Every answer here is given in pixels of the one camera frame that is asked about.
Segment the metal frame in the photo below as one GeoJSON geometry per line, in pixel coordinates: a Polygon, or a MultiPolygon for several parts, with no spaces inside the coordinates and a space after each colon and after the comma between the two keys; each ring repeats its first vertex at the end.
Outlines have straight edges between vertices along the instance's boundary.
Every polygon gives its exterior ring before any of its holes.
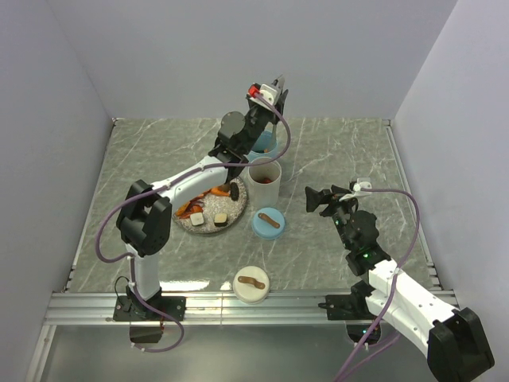
{"type": "MultiPolygon", "coordinates": [[[[394,152],[396,165],[405,191],[410,192],[410,186],[406,180],[398,148],[396,146],[389,119],[382,120],[386,128],[387,137],[394,152]]],[[[109,149],[104,153],[104,160],[109,149]]],[[[91,207],[88,211],[84,230],[76,250],[72,268],[62,290],[63,293],[53,293],[46,312],[41,334],[34,350],[33,358],[27,373],[27,382],[41,380],[45,363],[52,345],[52,340],[57,325],[129,325],[129,322],[113,322],[113,312],[116,308],[116,295],[114,293],[68,293],[67,290],[72,282],[72,276],[76,269],[81,245],[84,239],[85,228],[91,215],[91,207]]],[[[409,202],[415,221],[415,211],[409,202]]],[[[419,240],[423,247],[428,265],[429,276],[433,286],[432,293],[453,306],[457,306],[457,300],[452,290],[443,290],[429,248],[425,240],[422,227],[419,228],[419,240]]],[[[341,325],[341,324],[368,324],[371,321],[328,321],[326,310],[318,307],[319,302],[324,301],[327,294],[350,294],[350,290],[276,290],[269,293],[268,297],[257,305],[247,305],[240,302],[235,294],[228,292],[173,292],[163,295],[185,296],[186,312],[183,325],[341,325]]],[[[144,322],[143,325],[160,325],[157,322],[144,322]]]]}
{"type": "MultiPolygon", "coordinates": [[[[238,300],[233,292],[163,293],[185,296],[183,325],[337,325],[367,324],[370,320],[328,321],[327,312],[318,307],[327,294],[349,295],[349,290],[280,290],[270,292],[256,305],[238,300]]],[[[454,292],[436,290],[435,296],[457,306],[454,292]]],[[[130,325],[114,322],[117,308],[114,293],[55,293],[45,316],[44,325],[130,325]]],[[[143,325],[160,325],[159,321],[143,325]]]]}

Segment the gray marble surface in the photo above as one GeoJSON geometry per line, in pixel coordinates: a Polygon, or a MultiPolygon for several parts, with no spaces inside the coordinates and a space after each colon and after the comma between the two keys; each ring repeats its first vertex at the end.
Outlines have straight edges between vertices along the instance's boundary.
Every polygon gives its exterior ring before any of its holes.
{"type": "MultiPolygon", "coordinates": [[[[216,139],[217,119],[120,119],[113,130],[91,218],[71,284],[74,292],[107,292],[115,279],[128,275],[127,261],[104,264],[94,253],[94,235],[104,215],[126,196],[133,181],[165,179],[206,155],[216,139]]],[[[285,233],[273,241],[251,230],[248,205],[237,224],[214,236],[198,236],[172,225],[161,253],[160,279],[165,290],[230,290],[235,273],[247,265],[267,271],[272,289],[347,288],[358,279],[350,272],[340,238],[330,221],[305,212],[304,188],[348,186],[371,177],[375,188],[402,188],[402,180],[380,119],[290,119],[293,141],[280,159],[282,182],[277,208],[286,218],[285,233]]],[[[278,128],[278,139],[286,133],[278,128]]],[[[414,232],[403,195],[374,194],[360,208],[378,217],[379,243],[399,259],[414,232]]],[[[112,223],[102,249],[112,257],[124,251],[112,223]]],[[[413,250],[405,270],[431,287],[422,246],[413,250]]]]}

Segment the white wall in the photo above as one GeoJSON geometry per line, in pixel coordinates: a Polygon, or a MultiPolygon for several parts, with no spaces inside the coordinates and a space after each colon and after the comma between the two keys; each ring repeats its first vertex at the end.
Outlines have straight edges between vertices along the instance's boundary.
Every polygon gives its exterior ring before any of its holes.
{"type": "Polygon", "coordinates": [[[509,376],[507,20],[506,0],[460,0],[394,121],[431,255],[480,315],[494,381],[509,376]]]}
{"type": "Polygon", "coordinates": [[[139,118],[244,110],[282,73],[289,115],[393,118],[455,3],[49,0],[110,115],[139,118]]]}
{"type": "Polygon", "coordinates": [[[0,379],[25,379],[111,120],[44,0],[0,0],[0,379]]]}

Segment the blue lid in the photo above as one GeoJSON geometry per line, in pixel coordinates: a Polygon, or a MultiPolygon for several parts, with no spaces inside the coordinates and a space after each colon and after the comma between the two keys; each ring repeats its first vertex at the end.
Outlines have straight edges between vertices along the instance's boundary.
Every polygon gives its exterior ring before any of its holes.
{"type": "Polygon", "coordinates": [[[285,230],[285,217],[277,209],[266,208],[260,209],[254,215],[251,223],[254,233],[262,239],[274,240],[277,239],[285,230]],[[270,219],[279,223],[279,228],[274,228],[272,225],[258,217],[259,213],[265,213],[270,219]]]}

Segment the round container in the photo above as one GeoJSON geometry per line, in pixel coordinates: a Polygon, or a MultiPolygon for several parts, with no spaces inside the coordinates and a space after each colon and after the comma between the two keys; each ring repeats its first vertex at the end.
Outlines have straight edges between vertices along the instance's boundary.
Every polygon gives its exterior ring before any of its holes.
{"type": "Polygon", "coordinates": [[[272,142],[272,147],[269,147],[270,140],[272,139],[272,131],[265,130],[262,132],[258,140],[253,146],[252,151],[247,155],[247,159],[249,159],[249,162],[253,162],[256,158],[261,157],[269,157],[269,158],[276,158],[276,155],[279,153],[279,142],[276,138],[276,142],[274,145],[274,142],[272,142]]]}
{"type": "Polygon", "coordinates": [[[282,213],[280,213],[277,209],[260,209],[254,215],[253,221],[251,222],[251,227],[253,228],[254,233],[265,240],[274,240],[282,235],[283,231],[285,231],[285,217],[282,213]],[[258,217],[259,213],[265,213],[270,219],[279,223],[279,228],[275,228],[266,221],[260,219],[258,217]]]}
{"type": "Polygon", "coordinates": [[[233,291],[240,301],[246,304],[257,304],[262,302],[269,294],[270,280],[267,273],[258,267],[245,267],[242,268],[235,278],[233,279],[233,291]],[[258,289],[251,284],[239,283],[239,276],[252,277],[261,283],[265,284],[265,288],[258,289]]]}
{"type": "MultiPolygon", "coordinates": [[[[270,158],[256,158],[252,163],[267,162],[270,158]]],[[[279,185],[281,184],[281,166],[278,162],[266,165],[252,166],[247,169],[247,189],[249,200],[255,209],[274,207],[279,198],[279,185]],[[265,178],[272,182],[261,183],[265,178]]]]}

